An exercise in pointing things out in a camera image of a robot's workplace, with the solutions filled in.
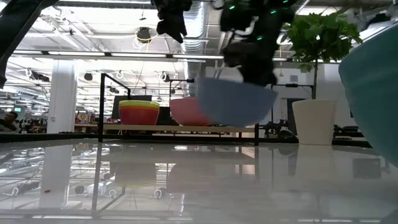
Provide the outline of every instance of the stacked bowls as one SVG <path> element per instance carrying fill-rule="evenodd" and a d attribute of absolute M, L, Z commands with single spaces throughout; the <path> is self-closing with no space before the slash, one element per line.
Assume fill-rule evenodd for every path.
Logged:
<path fill-rule="evenodd" d="M 119 102 L 121 124 L 156 125 L 159 104 L 143 100 L 122 100 Z"/>

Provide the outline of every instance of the pillar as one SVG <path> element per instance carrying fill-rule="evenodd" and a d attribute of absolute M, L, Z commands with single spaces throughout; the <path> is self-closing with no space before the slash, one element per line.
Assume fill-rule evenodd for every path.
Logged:
<path fill-rule="evenodd" d="M 73 132 L 77 78 L 74 61 L 54 60 L 47 133 Z"/>
<path fill-rule="evenodd" d="M 73 145 L 46 147 L 40 188 L 40 208 L 63 208 L 68 203 Z"/>

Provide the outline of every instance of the blue bowl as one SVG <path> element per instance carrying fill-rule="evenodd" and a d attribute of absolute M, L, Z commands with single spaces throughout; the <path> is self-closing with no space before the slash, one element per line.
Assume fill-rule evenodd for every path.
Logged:
<path fill-rule="evenodd" d="M 264 87 L 214 78 L 199 81 L 199 105 L 219 124 L 244 128 L 262 121 L 272 109 L 277 92 Z"/>
<path fill-rule="evenodd" d="M 364 42 L 339 73 L 356 124 L 374 150 L 398 165 L 398 26 Z"/>

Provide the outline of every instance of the black metal frame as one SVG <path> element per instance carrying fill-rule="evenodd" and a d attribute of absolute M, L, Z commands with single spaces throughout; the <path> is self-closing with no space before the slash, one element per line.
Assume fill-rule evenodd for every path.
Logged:
<path fill-rule="evenodd" d="M 101 86 L 99 89 L 99 123 L 98 123 L 98 142 L 103 142 L 103 135 L 104 135 L 104 106 L 105 106 L 105 78 L 108 78 L 121 87 L 127 89 L 127 99 L 130 100 L 131 98 L 131 90 L 123 85 L 121 82 L 117 81 L 107 73 L 101 73 Z"/>
<path fill-rule="evenodd" d="M 105 78 L 109 78 L 118 85 L 127 89 L 127 98 L 131 97 L 131 90 L 115 80 L 113 77 L 106 73 L 101 74 L 101 86 L 100 86 L 100 96 L 99 96 L 99 123 L 98 123 L 98 142 L 103 142 L 104 140 L 104 100 L 105 100 Z M 188 82 L 188 80 L 169 80 L 169 90 L 172 89 L 172 82 Z M 252 142 L 255 146 L 260 143 L 259 138 L 259 124 L 254 126 L 254 138 L 242 138 L 242 134 L 239 133 L 238 138 L 214 138 L 214 137 L 192 137 L 192 136 L 152 136 L 152 135 L 131 135 L 123 136 L 120 135 L 120 139 L 135 139 L 135 140 L 146 140 L 146 141 L 196 141 L 196 142 Z"/>
<path fill-rule="evenodd" d="M 284 86 L 286 88 L 298 88 L 298 87 L 310 87 L 311 88 L 311 98 L 312 98 L 312 92 L 313 92 L 313 85 L 299 85 L 299 84 L 275 84 L 271 85 L 271 90 L 274 89 L 274 86 Z M 272 106 L 271 109 L 271 121 L 274 122 L 274 106 Z"/>

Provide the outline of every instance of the wooden shelf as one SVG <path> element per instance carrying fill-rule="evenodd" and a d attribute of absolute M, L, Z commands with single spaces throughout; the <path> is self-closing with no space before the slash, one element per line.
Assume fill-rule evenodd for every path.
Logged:
<path fill-rule="evenodd" d="M 214 133 L 254 133 L 254 128 L 234 127 L 202 127 L 202 126 L 167 126 L 167 125 L 125 125 L 104 124 L 104 130 L 129 130 L 129 131 L 196 131 Z"/>
<path fill-rule="evenodd" d="M 95 128 L 98 127 L 98 124 L 75 124 L 75 127 Z"/>

